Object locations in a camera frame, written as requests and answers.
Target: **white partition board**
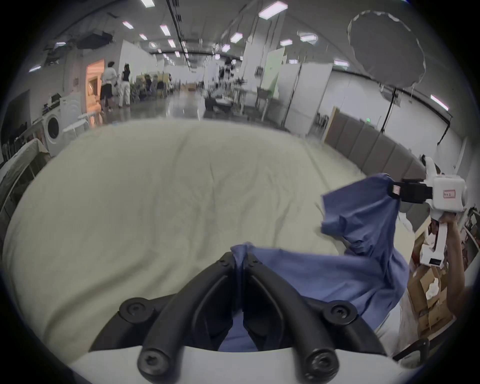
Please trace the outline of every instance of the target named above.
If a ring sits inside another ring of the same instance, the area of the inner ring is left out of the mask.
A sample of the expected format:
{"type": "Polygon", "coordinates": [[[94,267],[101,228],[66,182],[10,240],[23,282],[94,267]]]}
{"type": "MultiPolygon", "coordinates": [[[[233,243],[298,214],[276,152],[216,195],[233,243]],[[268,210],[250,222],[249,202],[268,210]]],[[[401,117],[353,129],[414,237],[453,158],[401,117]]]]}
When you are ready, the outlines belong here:
{"type": "Polygon", "coordinates": [[[280,125],[285,117],[293,93],[293,88],[299,74],[300,64],[284,64],[278,75],[278,99],[272,99],[267,111],[269,120],[280,125]]]}
{"type": "Polygon", "coordinates": [[[318,112],[332,72],[332,64],[302,64],[299,80],[288,110],[285,128],[305,137],[318,112]]]}

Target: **white pants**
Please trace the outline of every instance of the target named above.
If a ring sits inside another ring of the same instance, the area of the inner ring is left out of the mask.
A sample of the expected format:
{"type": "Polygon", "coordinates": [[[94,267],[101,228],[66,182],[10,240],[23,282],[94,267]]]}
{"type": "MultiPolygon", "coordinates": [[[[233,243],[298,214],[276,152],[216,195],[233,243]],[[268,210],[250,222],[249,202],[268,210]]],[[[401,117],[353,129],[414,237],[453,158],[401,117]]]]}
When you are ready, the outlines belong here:
{"type": "Polygon", "coordinates": [[[120,88],[120,101],[119,107],[123,106],[123,97],[125,96],[125,103],[130,105],[130,82],[128,81],[121,81],[119,84],[120,88]]]}

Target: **human arm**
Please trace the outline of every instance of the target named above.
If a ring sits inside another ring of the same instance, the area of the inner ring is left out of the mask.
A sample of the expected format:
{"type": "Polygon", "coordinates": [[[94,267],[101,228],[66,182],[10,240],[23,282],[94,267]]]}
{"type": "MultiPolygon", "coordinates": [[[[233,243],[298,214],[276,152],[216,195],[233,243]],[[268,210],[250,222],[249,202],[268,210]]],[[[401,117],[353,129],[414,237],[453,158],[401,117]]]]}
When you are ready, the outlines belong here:
{"type": "Polygon", "coordinates": [[[445,212],[439,220],[447,224],[447,259],[448,259],[448,290],[447,307],[451,313],[459,317],[463,312],[470,289],[465,288],[465,273],[463,270],[462,240],[456,224],[456,216],[445,212]]]}

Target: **mattress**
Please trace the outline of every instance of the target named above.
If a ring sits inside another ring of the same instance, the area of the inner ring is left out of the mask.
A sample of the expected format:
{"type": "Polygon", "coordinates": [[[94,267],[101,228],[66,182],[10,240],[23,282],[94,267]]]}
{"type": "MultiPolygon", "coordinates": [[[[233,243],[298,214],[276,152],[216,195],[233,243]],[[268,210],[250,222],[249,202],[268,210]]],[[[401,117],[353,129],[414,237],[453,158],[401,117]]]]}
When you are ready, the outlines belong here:
{"type": "MultiPolygon", "coordinates": [[[[26,323],[68,364],[124,300],[178,292],[235,244],[343,253],[320,233],[321,195],[363,177],[332,148],[270,129],[104,126],[28,187],[7,232],[6,270],[26,323]]],[[[399,222],[395,245],[409,259],[413,234],[399,222]]]]}

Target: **woman in black top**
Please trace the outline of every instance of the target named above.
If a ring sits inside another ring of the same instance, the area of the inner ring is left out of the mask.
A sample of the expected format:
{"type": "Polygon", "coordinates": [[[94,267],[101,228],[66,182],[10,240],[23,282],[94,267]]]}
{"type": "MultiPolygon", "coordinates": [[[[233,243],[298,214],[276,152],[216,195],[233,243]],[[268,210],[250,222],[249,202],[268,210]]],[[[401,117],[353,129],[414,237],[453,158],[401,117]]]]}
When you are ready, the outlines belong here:
{"type": "Polygon", "coordinates": [[[123,98],[125,97],[125,104],[130,105],[130,65],[125,64],[120,80],[120,101],[119,108],[123,106],[123,98]]]}

